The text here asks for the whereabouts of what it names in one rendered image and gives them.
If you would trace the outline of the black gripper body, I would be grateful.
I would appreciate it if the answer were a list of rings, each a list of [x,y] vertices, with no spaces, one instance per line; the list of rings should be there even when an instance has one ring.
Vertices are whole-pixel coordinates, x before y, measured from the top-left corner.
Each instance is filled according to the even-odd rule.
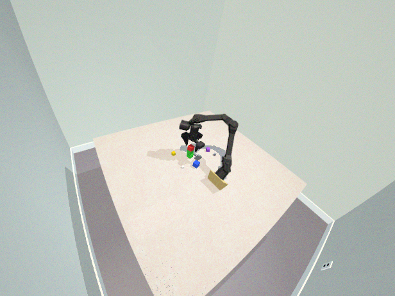
[[[198,134],[192,134],[191,132],[190,133],[184,132],[184,133],[181,134],[181,137],[184,138],[184,139],[188,138],[190,141],[195,142],[196,143],[196,147],[198,149],[201,149],[202,147],[205,146],[205,143],[202,142],[202,141],[200,141],[200,142],[197,141]]]

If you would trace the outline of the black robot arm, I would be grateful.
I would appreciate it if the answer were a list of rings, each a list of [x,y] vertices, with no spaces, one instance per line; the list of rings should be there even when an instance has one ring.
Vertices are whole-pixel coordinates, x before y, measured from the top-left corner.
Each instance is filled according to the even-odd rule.
[[[222,115],[203,115],[196,113],[193,115],[193,117],[189,120],[181,120],[179,129],[182,130],[189,130],[192,134],[198,134],[197,140],[202,138],[202,134],[199,131],[199,129],[202,128],[201,122],[205,121],[210,121],[210,120],[224,120],[225,123],[228,126],[229,129],[229,137],[228,137],[228,145],[226,148],[226,154],[223,156],[223,166],[217,170],[215,173],[219,178],[222,180],[227,176],[228,173],[231,172],[231,152],[232,152],[232,147],[233,147],[233,140],[235,136],[235,132],[239,126],[237,121],[234,121],[233,119],[229,118],[226,114]],[[195,124],[196,123],[196,124]]]

